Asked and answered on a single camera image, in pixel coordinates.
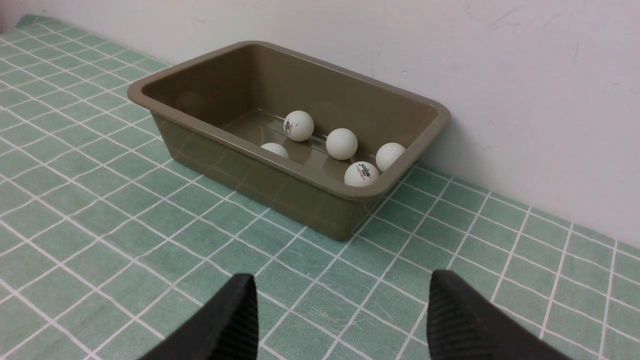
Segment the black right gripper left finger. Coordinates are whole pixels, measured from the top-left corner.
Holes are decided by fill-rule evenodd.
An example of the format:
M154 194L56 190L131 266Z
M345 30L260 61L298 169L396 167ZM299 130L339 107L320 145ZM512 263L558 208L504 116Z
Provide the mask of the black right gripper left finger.
M259 352L255 278L236 273L142 360L256 360Z

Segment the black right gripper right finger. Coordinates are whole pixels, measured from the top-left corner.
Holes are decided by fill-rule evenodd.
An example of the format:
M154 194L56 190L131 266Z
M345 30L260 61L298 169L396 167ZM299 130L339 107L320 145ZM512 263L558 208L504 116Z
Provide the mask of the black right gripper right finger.
M436 269L426 338L432 360L567 360L494 306L461 276Z

